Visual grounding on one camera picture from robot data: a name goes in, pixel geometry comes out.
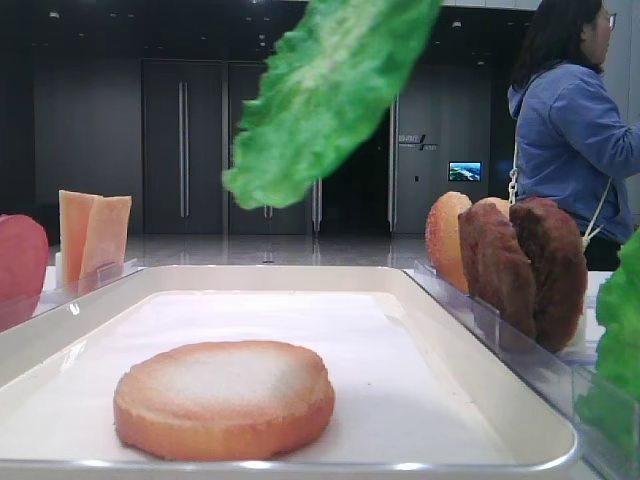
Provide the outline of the green lettuce leaf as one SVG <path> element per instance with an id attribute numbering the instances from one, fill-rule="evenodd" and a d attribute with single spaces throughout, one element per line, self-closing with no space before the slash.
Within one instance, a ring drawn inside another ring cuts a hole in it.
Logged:
<path id="1" fill-rule="evenodd" d="M 377 129 L 440 13 L 438 1 L 312 1 L 243 105 L 224 186 L 244 209 L 285 208 Z"/>
<path id="2" fill-rule="evenodd" d="M 600 286 L 595 317 L 604 328 L 595 374 L 578 396 L 575 413 L 614 467 L 639 477 L 639 234 L 619 252 L 620 265 Z"/>

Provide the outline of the inner brown meat patty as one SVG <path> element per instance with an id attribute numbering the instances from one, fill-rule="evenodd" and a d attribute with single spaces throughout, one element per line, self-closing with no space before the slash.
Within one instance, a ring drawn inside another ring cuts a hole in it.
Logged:
<path id="1" fill-rule="evenodd" d="M 516 231 L 494 205 L 477 202 L 458 215 L 469 294 L 497 309 L 521 334 L 534 338 L 535 280 Z"/>

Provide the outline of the bread slice on tray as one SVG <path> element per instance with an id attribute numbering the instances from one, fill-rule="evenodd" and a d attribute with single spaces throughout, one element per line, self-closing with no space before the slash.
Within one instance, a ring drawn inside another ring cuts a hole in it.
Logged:
<path id="1" fill-rule="evenodd" d="M 134 365 L 113 399 L 120 441 L 170 460 L 264 460 L 315 441 L 335 391 L 322 358 L 286 342 L 188 344 Z"/>

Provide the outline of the inner orange cheese slice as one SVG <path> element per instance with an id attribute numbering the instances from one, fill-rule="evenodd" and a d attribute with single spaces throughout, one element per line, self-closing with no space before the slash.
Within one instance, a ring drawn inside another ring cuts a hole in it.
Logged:
<path id="1" fill-rule="evenodd" d="M 124 262 L 132 198 L 98 197 L 91 207 L 80 279 L 99 267 Z"/>

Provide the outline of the orange cheese slice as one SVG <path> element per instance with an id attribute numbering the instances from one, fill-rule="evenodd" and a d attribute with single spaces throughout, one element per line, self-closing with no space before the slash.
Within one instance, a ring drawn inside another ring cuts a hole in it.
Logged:
<path id="1" fill-rule="evenodd" d="M 132 198 L 98 197 L 91 207 L 80 279 L 99 267 L 124 262 Z"/>
<path id="2" fill-rule="evenodd" d="M 101 195 L 59 191 L 60 252 L 64 285 L 79 279 L 89 215 Z"/>

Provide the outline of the outer dark meat patty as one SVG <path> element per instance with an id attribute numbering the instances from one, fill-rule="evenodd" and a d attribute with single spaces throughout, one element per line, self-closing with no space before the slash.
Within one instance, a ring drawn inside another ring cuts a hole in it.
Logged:
<path id="1" fill-rule="evenodd" d="M 546 198 L 517 202 L 510 220 L 535 278 L 536 341 L 557 353 L 574 338 L 583 311 L 588 271 L 580 231 L 568 213 Z"/>

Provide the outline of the inner bun slice right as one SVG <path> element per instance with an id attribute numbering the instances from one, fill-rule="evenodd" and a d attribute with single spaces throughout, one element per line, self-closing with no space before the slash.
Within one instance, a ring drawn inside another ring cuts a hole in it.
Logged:
<path id="1" fill-rule="evenodd" d="M 455 191 L 439 197 L 425 227 L 426 248 L 437 274 L 463 293 L 468 292 L 461 257 L 458 215 L 471 207 L 470 199 Z"/>

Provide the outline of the bun slice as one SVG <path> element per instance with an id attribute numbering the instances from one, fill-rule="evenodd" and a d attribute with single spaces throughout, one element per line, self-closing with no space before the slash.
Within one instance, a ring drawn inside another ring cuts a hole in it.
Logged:
<path id="1" fill-rule="evenodd" d="M 471 207 L 470 199 L 455 191 L 439 197 L 425 227 L 426 248 L 437 274 L 463 293 L 468 292 L 461 257 L 458 215 Z"/>
<path id="2" fill-rule="evenodd" d="M 482 198 L 477 205 L 494 205 L 506 218 L 509 218 L 510 204 L 508 200 L 497 197 Z"/>

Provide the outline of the white rectangular metal tray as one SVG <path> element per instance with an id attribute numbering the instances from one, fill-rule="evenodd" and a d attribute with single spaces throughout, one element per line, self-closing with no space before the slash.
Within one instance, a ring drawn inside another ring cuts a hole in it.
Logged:
<path id="1" fill-rule="evenodd" d="M 184 463 L 118 441 L 112 398 L 131 366 L 246 339 L 322 357 L 336 408 L 317 442 Z M 392 268 L 147 268 L 1 336 L 5 479 L 559 479 L 578 455 L 571 423 Z"/>

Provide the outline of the outer bun slice right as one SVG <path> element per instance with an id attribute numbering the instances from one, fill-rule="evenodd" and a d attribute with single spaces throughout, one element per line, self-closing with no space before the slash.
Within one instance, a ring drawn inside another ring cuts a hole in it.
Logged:
<path id="1" fill-rule="evenodd" d="M 509 218 L 510 204 L 508 200 L 497 197 L 482 198 L 477 205 L 494 205 L 506 218 Z"/>

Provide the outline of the left clear acrylic rack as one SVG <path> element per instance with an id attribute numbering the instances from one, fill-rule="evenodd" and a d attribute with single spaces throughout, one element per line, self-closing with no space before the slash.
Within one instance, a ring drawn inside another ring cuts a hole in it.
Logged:
<path id="1" fill-rule="evenodd" d="M 142 269 L 134 258 L 120 264 L 99 267 L 95 272 L 69 285 L 61 283 L 60 254 L 56 254 L 56 265 L 48 266 L 43 290 L 31 298 L 16 298 L 1 304 L 1 331 L 20 325 L 34 316 L 45 313 L 55 307 L 75 301 L 81 296 L 109 285 L 127 275 Z"/>

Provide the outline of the clear acrylic rack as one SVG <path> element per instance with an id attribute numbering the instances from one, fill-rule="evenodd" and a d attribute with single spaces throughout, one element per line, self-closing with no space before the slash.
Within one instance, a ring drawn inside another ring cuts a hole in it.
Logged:
<path id="1" fill-rule="evenodd" d="M 639 403 L 596 371 L 604 329 L 596 322 L 596 296 L 609 272 L 588 274 L 585 309 L 570 345 L 552 354 L 503 322 L 492 307 L 441 279 L 426 260 L 411 276 L 576 427 L 582 458 L 604 479 L 639 477 Z"/>
<path id="2" fill-rule="evenodd" d="M 69 285 L 61 283 L 60 254 L 56 254 L 56 265 L 48 266 L 43 290 L 31 298 L 16 298 L 1 304 L 1 331 L 20 325 L 34 316 L 45 313 L 55 307 L 75 301 L 81 296 L 109 285 L 127 275 L 142 269 L 134 258 L 120 264 L 99 267 L 95 272 Z"/>

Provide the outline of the right clear acrylic rack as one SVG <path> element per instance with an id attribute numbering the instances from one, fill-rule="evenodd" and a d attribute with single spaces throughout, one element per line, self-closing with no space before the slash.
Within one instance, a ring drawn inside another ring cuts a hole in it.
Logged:
<path id="1" fill-rule="evenodd" d="M 596 322 L 596 296 L 609 272 L 588 274 L 585 309 L 570 345 L 552 354 L 503 322 L 492 307 L 441 279 L 426 260 L 411 276 L 576 427 L 582 458 L 604 479 L 639 477 L 639 403 L 596 371 L 604 329 Z"/>

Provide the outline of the person in blue hoodie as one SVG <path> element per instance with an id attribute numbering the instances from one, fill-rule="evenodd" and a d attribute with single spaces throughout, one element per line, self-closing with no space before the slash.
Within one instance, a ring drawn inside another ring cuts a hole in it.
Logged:
<path id="1" fill-rule="evenodd" d="M 639 127 L 621 119 L 601 77 L 614 25 L 601 1 L 541 2 L 508 90 L 515 198 L 567 212 L 591 271 L 616 270 L 634 232 L 626 180 L 639 172 Z"/>

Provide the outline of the small wall display screen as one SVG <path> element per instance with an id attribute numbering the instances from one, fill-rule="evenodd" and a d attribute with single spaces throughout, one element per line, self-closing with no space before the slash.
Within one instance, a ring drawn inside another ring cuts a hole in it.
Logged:
<path id="1" fill-rule="evenodd" d="M 480 182 L 482 164 L 480 162 L 450 162 L 448 180 L 450 182 Z"/>

